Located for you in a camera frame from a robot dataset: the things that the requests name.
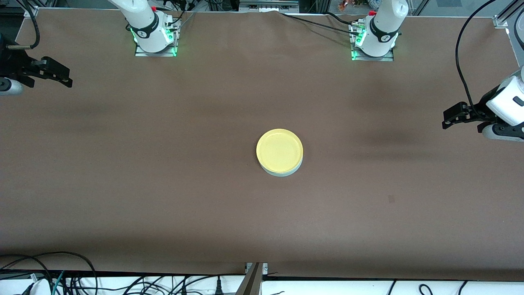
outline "metal frame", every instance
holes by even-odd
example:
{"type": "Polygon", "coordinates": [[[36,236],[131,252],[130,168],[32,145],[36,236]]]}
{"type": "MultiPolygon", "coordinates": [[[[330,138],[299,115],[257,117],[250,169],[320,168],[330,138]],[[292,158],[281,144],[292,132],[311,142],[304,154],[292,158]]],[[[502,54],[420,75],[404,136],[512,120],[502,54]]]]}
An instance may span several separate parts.
{"type": "Polygon", "coordinates": [[[262,262],[252,263],[235,295],[260,295],[263,273],[264,264],[262,262]]]}
{"type": "Polygon", "coordinates": [[[497,29],[507,28],[507,20],[524,7],[524,0],[513,0],[499,14],[493,17],[493,25],[497,29]]]}
{"type": "Polygon", "coordinates": [[[428,4],[429,1],[430,0],[422,0],[420,5],[417,7],[417,9],[415,9],[415,11],[411,15],[419,16],[422,13],[422,11],[424,10],[424,8],[426,7],[426,5],[428,4]]]}

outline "metal mounting plate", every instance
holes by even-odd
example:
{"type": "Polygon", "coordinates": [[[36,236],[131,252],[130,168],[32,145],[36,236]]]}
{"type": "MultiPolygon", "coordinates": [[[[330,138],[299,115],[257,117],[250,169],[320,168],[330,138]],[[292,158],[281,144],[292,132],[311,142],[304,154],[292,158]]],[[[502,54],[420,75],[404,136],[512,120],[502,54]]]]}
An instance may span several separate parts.
{"type": "MultiPolygon", "coordinates": [[[[348,25],[350,31],[361,33],[363,29],[364,19],[359,19],[348,25]]],[[[365,54],[362,49],[355,45],[358,36],[350,35],[351,44],[351,60],[372,60],[372,61],[393,61],[393,49],[390,49],[386,55],[381,57],[373,57],[365,54]]]]}
{"type": "MultiPolygon", "coordinates": [[[[253,262],[246,262],[245,273],[249,271],[252,265],[253,265],[253,262]]],[[[267,270],[268,270],[267,263],[263,263],[262,267],[264,268],[264,270],[262,271],[262,274],[267,275],[267,270]]]]}
{"type": "MultiPolygon", "coordinates": [[[[168,21],[171,22],[173,19],[172,19],[172,16],[168,16],[170,17],[170,19],[168,18],[168,21]]],[[[136,42],[136,39],[135,39],[135,43],[137,43],[136,47],[135,47],[135,56],[157,56],[157,57],[173,57],[173,56],[177,56],[177,52],[178,52],[178,40],[180,39],[180,26],[182,24],[182,20],[179,19],[178,21],[176,21],[174,24],[172,24],[171,26],[167,26],[166,29],[172,29],[173,31],[172,32],[169,32],[167,33],[167,36],[168,37],[172,37],[174,39],[173,43],[169,44],[166,48],[164,48],[163,50],[159,51],[159,52],[147,52],[147,51],[144,51],[142,48],[140,48],[140,46],[138,45],[138,43],[136,42]]]]}

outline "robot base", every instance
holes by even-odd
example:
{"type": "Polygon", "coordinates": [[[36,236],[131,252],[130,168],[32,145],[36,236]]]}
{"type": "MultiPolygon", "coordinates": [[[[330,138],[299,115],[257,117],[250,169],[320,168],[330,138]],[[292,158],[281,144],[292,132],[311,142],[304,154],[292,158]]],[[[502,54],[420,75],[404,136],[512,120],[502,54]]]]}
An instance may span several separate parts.
{"type": "MultiPolygon", "coordinates": [[[[167,15],[167,21],[172,22],[173,17],[171,15],[167,15]]],[[[137,43],[136,37],[133,34],[133,37],[135,38],[136,48],[135,48],[135,56],[158,56],[158,57],[172,57],[177,56],[178,52],[178,40],[180,39],[180,26],[182,24],[182,20],[179,19],[174,24],[170,26],[166,26],[166,35],[169,39],[173,39],[174,41],[169,44],[166,48],[159,52],[147,52],[144,51],[137,43]]]]}
{"type": "Polygon", "coordinates": [[[366,33],[365,27],[365,21],[363,18],[348,25],[350,31],[359,33],[359,36],[350,35],[351,60],[393,61],[393,49],[390,49],[384,56],[374,57],[365,54],[362,49],[355,45],[357,41],[360,41],[358,39],[366,33]]]}

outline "connector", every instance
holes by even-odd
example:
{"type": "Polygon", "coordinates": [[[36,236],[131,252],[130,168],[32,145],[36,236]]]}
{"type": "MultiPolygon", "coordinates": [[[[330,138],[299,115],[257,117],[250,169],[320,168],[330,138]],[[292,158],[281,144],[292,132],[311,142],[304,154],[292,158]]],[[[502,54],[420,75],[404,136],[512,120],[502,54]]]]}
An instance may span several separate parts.
{"type": "Polygon", "coordinates": [[[215,295],[224,295],[224,292],[222,291],[222,281],[220,280],[220,276],[216,280],[215,295]]]}
{"type": "Polygon", "coordinates": [[[31,283],[21,295],[30,295],[31,289],[35,283],[31,283]]]}

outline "yellow lid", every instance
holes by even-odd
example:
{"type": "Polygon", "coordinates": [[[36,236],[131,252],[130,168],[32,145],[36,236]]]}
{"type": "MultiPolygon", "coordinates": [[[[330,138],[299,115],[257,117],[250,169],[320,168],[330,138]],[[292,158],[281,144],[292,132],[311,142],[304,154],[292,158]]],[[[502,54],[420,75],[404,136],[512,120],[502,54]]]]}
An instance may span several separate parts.
{"type": "Polygon", "coordinates": [[[257,158],[262,167],[274,173],[287,173],[302,161],[300,139],[286,129],[273,129],[258,140],[257,158]]]}

